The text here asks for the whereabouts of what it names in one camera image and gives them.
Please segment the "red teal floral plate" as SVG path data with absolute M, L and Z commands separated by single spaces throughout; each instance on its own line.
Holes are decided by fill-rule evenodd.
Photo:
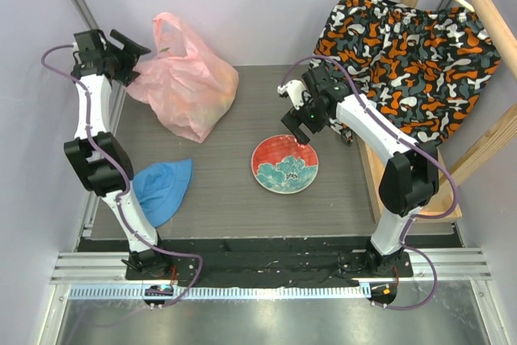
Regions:
M 275 194 L 304 191 L 315 180 L 319 161 L 310 145 L 301 145 L 293 135 L 275 135 L 258 144 L 250 158 L 255 180 Z

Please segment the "blue bucket hat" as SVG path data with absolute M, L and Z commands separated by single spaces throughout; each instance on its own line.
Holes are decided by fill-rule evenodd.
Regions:
M 147 221 L 154 227 L 165 224 L 180 208 L 189 188 L 192 160 L 159 162 L 139 171 L 132 186 Z

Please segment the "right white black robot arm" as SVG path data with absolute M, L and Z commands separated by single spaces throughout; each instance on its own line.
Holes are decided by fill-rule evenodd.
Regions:
M 384 167 L 378 185 L 383 209 L 367 242 L 364 264 L 372 275 L 385 275 L 401 256 L 401 236 L 411 218 L 438 191 L 438 170 L 432 163 L 437 149 L 420 145 L 399 131 L 373 109 L 365 95 L 354 91 L 350 83 L 333 79 L 324 67 L 278 86 L 277 93 L 292 103 L 281 121 L 302 145 L 309 143 L 303 128 L 318 133 L 325 126 L 346 126 L 379 158 Z

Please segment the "pink plastic bag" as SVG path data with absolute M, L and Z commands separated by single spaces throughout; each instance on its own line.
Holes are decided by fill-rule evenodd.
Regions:
M 202 143 L 232 106 L 238 72 L 176 15 L 158 14 L 153 37 L 157 55 L 137 65 L 126 91 L 173 134 Z

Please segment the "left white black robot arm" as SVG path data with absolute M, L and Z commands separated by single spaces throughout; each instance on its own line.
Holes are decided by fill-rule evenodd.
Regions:
M 128 240 L 126 267 L 156 280 L 166 278 L 172 260 L 161 252 L 161 239 L 146 219 L 132 185 L 134 170 L 128 154 L 111 131 L 109 100 L 113 83 L 129 86 L 139 73 L 135 66 L 148 48 L 117 30 L 95 29 L 74 36 L 74 68 L 70 77 L 78 90 L 78 126 L 65 156 L 82 186 L 115 214 Z

